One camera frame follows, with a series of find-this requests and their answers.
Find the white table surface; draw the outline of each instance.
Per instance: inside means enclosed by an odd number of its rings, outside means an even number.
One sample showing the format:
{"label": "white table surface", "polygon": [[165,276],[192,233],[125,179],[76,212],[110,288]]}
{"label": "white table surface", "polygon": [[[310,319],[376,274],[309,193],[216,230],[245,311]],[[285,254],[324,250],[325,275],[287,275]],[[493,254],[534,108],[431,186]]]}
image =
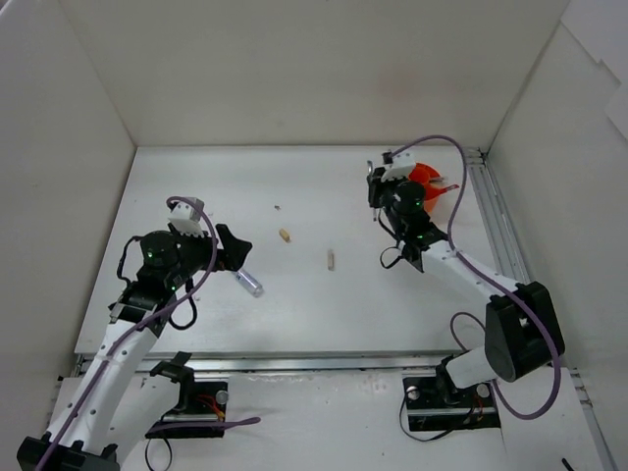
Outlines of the white table surface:
{"label": "white table surface", "polygon": [[[124,284],[116,267],[133,235],[164,230],[171,195],[203,199],[211,219],[253,242],[245,268],[264,286],[253,298],[229,273],[213,274],[199,292],[193,329],[166,329],[152,350],[215,355],[402,352],[457,349],[449,318],[465,299],[407,263],[379,264],[392,239],[372,221],[366,160],[384,147],[140,147],[80,330],[77,353],[93,353],[109,320],[107,305]],[[460,158],[450,147],[422,147],[417,161],[460,183]],[[441,197],[434,222],[445,229],[457,196]],[[285,228],[292,242],[278,235]],[[471,182],[454,224],[459,246],[495,266]],[[327,269],[327,251],[336,270]],[[132,245],[125,273],[140,266]],[[484,312],[476,312],[484,318]],[[175,317],[184,323],[186,305]]]}
{"label": "white table surface", "polygon": [[[547,397],[551,370],[538,370],[504,393],[531,412]],[[71,400],[80,379],[64,380],[55,415]],[[138,392],[131,383],[123,404]],[[520,421],[503,410],[501,429],[463,431],[429,444],[413,442],[398,425],[399,372],[241,375],[229,379],[228,420],[260,416],[254,426],[227,431],[222,439],[172,441],[172,470],[201,471],[602,471],[586,419],[567,370],[554,407],[541,419]],[[433,434],[416,434],[429,437]],[[145,442],[124,464],[144,471]],[[165,447],[151,446],[155,469],[164,469]]]}

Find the screw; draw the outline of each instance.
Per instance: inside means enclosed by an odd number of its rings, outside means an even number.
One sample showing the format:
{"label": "screw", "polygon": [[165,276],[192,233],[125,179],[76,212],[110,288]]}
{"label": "screw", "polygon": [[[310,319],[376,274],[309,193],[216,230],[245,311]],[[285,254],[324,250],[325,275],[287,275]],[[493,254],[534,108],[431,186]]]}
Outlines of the screw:
{"label": "screw", "polygon": [[229,393],[224,390],[216,392],[216,403],[219,405],[225,405],[229,400]]}
{"label": "screw", "polygon": [[421,393],[416,386],[410,386],[407,390],[405,390],[405,395],[410,400],[416,400],[421,396]]}
{"label": "screw", "polygon": [[484,399],[491,395],[491,390],[489,390],[489,387],[484,383],[479,384],[476,387],[475,392],[478,394],[479,397],[483,397]]}

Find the white enclosure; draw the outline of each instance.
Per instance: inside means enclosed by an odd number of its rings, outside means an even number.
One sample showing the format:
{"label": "white enclosure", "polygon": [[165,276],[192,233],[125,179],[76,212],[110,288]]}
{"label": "white enclosure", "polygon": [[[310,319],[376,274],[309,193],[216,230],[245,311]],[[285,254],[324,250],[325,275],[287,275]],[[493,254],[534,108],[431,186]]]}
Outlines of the white enclosure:
{"label": "white enclosure", "polygon": [[[474,160],[477,172],[454,227],[461,246],[497,270],[508,268],[505,258],[518,260],[507,237],[512,224],[531,279],[550,289],[567,345],[564,366],[581,377],[577,392],[563,379],[555,421],[536,425],[545,435],[504,419],[503,443],[495,432],[456,438],[456,447],[478,454],[467,469],[529,469],[521,464],[529,446],[537,447],[537,469],[560,469],[550,468],[559,450],[579,457],[577,470],[612,470],[606,446],[617,469],[628,469],[628,58],[617,46],[628,39],[628,7],[618,0],[568,3],[0,0],[2,469],[17,468],[24,437],[41,434],[57,377],[79,374],[76,355],[95,351],[106,305],[121,289],[113,272],[122,245],[134,233],[164,227],[163,200],[173,193],[202,197],[215,222],[265,248],[252,252],[247,268],[267,295],[246,298],[226,274],[210,278],[200,293],[199,329],[192,337],[165,333],[152,355],[188,349],[218,363],[386,357],[390,371],[374,371],[357,404],[341,393],[362,391],[356,371],[314,375],[324,393],[308,393],[314,402],[335,402],[322,417],[337,417],[339,428],[322,447],[350,433],[344,420],[390,420],[391,427],[394,411],[379,414],[399,401],[395,368],[428,368],[455,349],[447,322],[467,306],[407,266],[381,270],[376,250],[387,238],[370,219],[365,161],[435,132],[486,159]],[[415,154],[459,183],[452,148]],[[435,210],[440,227],[454,198],[446,194]],[[247,200],[254,217],[242,215]],[[279,227],[293,232],[292,245],[279,238]],[[338,252],[333,273],[325,268],[328,248]],[[138,261],[131,253],[130,273]],[[386,309],[394,314],[381,317]],[[481,341],[472,329],[463,332]],[[416,352],[434,356],[409,359]],[[262,429],[272,435],[297,414],[297,377],[239,376],[236,405],[250,399],[243,385],[275,393],[287,385],[285,410],[269,415]],[[76,383],[66,380],[62,395]],[[390,391],[375,393],[375,383]],[[545,384],[530,380],[529,397],[543,400]],[[520,398],[524,387],[517,385],[509,391]],[[249,404],[270,410],[282,402],[258,396]],[[238,433],[251,449],[276,440]],[[388,440],[385,430],[377,434],[364,432],[348,449],[366,453],[373,440]],[[293,442],[284,449],[307,438],[298,429],[287,435]],[[237,437],[221,451],[212,445],[216,464],[251,465],[251,454],[230,455]],[[425,469],[462,466],[439,458],[438,448],[421,457],[413,447],[420,444],[395,437],[388,445],[391,454],[377,448],[362,456],[361,467],[380,458],[389,469],[415,459]],[[260,469],[295,465],[278,443],[270,449]],[[191,458],[175,469],[214,463],[203,450],[183,445],[180,455]],[[338,458],[344,452],[334,451]],[[143,469],[140,455],[128,469]]]}

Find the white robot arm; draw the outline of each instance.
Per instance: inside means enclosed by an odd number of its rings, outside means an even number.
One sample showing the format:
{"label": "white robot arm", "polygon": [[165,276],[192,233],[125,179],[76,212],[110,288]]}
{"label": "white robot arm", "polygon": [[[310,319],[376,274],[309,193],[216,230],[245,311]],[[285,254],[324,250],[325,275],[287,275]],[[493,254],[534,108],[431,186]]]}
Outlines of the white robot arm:
{"label": "white robot arm", "polygon": [[[96,356],[72,401],[44,436],[23,441],[18,451],[23,470],[119,470],[160,417],[185,406],[194,375],[184,366],[190,355],[180,352],[151,371],[131,407],[119,409],[137,366],[172,323],[174,309],[212,271],[239,270],[252,244],[235,238],[225,225],[216,225],[214,230],[198,199],[172,197],[168,205],[168,231],[134,237],[143,256],[137,280],[131,282],[119,274],[128,285],[110,306],[110,322]],[[201,218],[210,235],[201,230]],[[192,277],[199,271],[204,274],[195,288]],[[177,300],[176,292],[183,286],[187,293]]]}
{"label": "white robot arm", "polygon": [[369,206],[386,215],[390,227],[381,214],[380,225],[399,252],[385,268],[405,260],[463,294],[475,312],[486,309],[485,344],[448,357],[437,368],[443,395],[495,378],[513,382],[562,354],[564,341],[548,290],[537,282],[522,285],[503,277],[458,250],[424,210],[424,186],[408,179],[414,162],[387,154],[384,160],[378,168],[369,162],[367,184]]}

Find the purple cable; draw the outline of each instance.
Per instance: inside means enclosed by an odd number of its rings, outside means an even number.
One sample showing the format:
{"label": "purple cable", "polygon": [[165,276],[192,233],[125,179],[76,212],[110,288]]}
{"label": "purple cable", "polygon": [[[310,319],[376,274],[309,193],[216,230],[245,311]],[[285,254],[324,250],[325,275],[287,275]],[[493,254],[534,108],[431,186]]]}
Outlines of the purple cable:
{"label": "purple cable", "polygon": [[[183,297],[181,297],[180,299],[175,301],[174,304],[171,304],[169,306],[166,306],[166,307],[160,309],[159,311],[155,312],[154,314],[151,314],[146,319],[142,319],[140,322],[138,322],[133,327],[128,329],[126,332],[124,332],[116,341],[113,342],[113,344],[111,345],[111,348],[109,348],[109,350],[107,350],[107,356],[113,355],[116,352],[116,350],[120,347],[120,345],[133,332],[142,330],[144,327],[146,327],[146,325],[150,324],[151,322],[153,322],[154,320],[158,319],[159,317],[172,314],[172,312],[175,310],[175,308],[177,308],[182,303],[184,303],[188,299],[190,299],[200,289],[200,287],[202,287],[203,284],[207,281],[207,278],[212,273],[212,270],[214,269],[214,266],[216,265],[216,259],[218,257],[218,238],[216,237],[216,231],[214,231],[214,226],[212,225],[212,222],[209,220],[209,217],[205,214],[205,212],[202,210],[202,208],[197,206],[196,203],[194,203],[193,201],[189,200],[188,198],[185,198],[185,197],[182,197],[182,196],[171,196],[170,198],[168,198],[166,200],[166,204],[169,207],[170,207],[171,204],[174,204],[174,203],[177,203],[177,202],[185,203],[185,204],[188,204],[189,206],[191,206],[191,208],[193,210],[195,210],[198,214],[200,214],[201,219],[207,225],[207,229],[209,230],[209,234],[212,237],[212,256],[211,256],[211,259],[209,260],[209,265],[207,266],[207,269],[205,270],[205,273],[203,274],[203,276],[200,278],[200,280],[198,281],[198,283],[196,284],[196,286],[193,289],[191,289]],[[59,442],[61,441],[63,436],[66,434],[66,432],[68,432],[68,429],[70,429],[70,425],[72,424],[72,421],[76,417],[79,416],[80,408],[85,403],[85,401],[87,400],[87,398],[89,397],[91,392],[94,390],[94,388],[98,384],[98,381],[100,381],[100,378],[102,378],[102,375],[104,374],[105,370],[107,369],[107,365],[108,364],[109,364],[109,360],[103,360],[103,362],[100,364],[100,366],[96,370],[96,373],[94,374],[93,378],[87,384],[87,387],[85,388],[85,391],[83,391],[82,395],[78,398],[77,403],[75,404],[74,408],[72,409],[72,412],[70,413],[70,415],[68,416],[68,418],[64,422],[63,426],[59,430],[59,433],[57,434],[55,439],[52,441],[50,446],[46,449],[46,452],[43,454],[43,456],[39,460],[39,463],[37,463],[37,466],[35,467],[35,471],[42,471],[44,469],[44,466],[46,465],[46,462],[48,461],[48,459],[50,459],[50,456],[52,456],[52,453],[54,452],[55,448],[59,445]]]}
{"label": "purple cable", "polygon": [[469,317],[471,318],[473,321],[475,321],[475,323],[480,326],[480,328],[486,332],[487,329],[484,327],[484,324],[482,324],[482,321],[480,319],[478,319],[477,317],[475,317],[473,314],[471,314],[470,312],[456,312],[451,319],[449,320],[449,331],[451,332],[451,336],[453,337],[453,339],[455,340],[455,342],[458,344],[458,346],[462,349],[462,351],[469,351],[469,349],[464,346],[464,343],[462,343],[462,341],[458,338],[457,333],[455,332],[455,328],[453,327],[453,323],[455,322],[455,320],[458,317]]}
{"label": "purple cable", "polygon": [[171,429],[215,429],[215,430],[228,430],[234,427],[241,427],[243,425],[255,425],[262,421],[260,417],[250,417],[244,420],[238,420],[237,422],[176,422],[173,424],[160,424],[154,426],[148,431],[149,434],[155,432],[161,432],[162,430]]}
{"label": "purple cable", "polygon": [[467,260],[467,258],[464,255],[462,255],[462,253],[457,251],[456,246],[453,243],[453,233],[452,233],[453,219],[455,218],[455,215],[457,214],[458,209],[460,207],[460,203],[462,202],[462,196],[464,195],[464,190],[466,189],[466,186],[467,186],[467,177],[468,177],[467,166],[466,166],[466,162],[464,161],[464,150],[462,149],[462,146],[455,139],[449,137],[448,135],[432,134],[432,135],[426,135],[425,137],[420,137],[410,142],[409,144],[399,147],[396,151],[394,151],[391,154],[391,157],[397,154],[400,154],[404,150],[407,150],[410,147],[420,144],[421,142],[425,142],[426,140],[432,140],[432,139],[446,140],[447,142],[451,143],[458,150],[458,152],[460,153],[460,158],[462,159],[462,184],[460,185],[460,192],[458,193],[458,198],[456,199],[455,204],[453,205],[453,210],[451,211],[451,216],[449,217],[449,222],[447,223],[447,237],[449,239],[449,247],[451,248],[451,250],[453,250],[453,252],[456,254],[458,259],[472,273],[474,273],[476,276],[478,276],[479,278],[487,282],[493,288],[501,291],[512,302],[514,302],[530,318],[530,320],[532,320],[532,322],[537,327],[537,329],[539,329],[539,332],[541,333],[543,340],[546,342],[548,346],[549,354],[551,355],[551,365],[553,367],[553,383],[551,386],[551,392],[549,393],[548,400],[545,402],[545,404],[543,404],[539,408],[539,410],[531,414],[522,414],[521,412],[516,411],[506,401],[501,390],[499,389],[499,385],[497,384],[497,381],[493,381],[493,386],[495,388],[497,396],[499,397],[499,399],[501,399],[501,402],[503,402],[503,406],[506,408],[508,412],[510,412],[512,415],[514,415],[515,417],[521,420],[537,419],[541,417],[542,415],[544,415],[546,412],[548,412],[548,410],[550,410],[550,408],[555,403],[556,398],[558,397],[558,392],[560,391],[560,360],[559,360],[560,355],[558,355],[558,350],[556,349],[555,343],[551,339],[551,335],[548,332],[548,329],[546,328],[546,326],[543,325],[543,322],[541,322],[541,319],[539,319],[539,317],[534,313],[534,311],[530,309],[526,305],[526,303],[523,302],[519,298],[519,296],[517,296],[512,291],[503,287],[502,285],[500,285],[499,283],[497,283],[490,277],[486,276],[480,270],[478,270],[469,260]]}

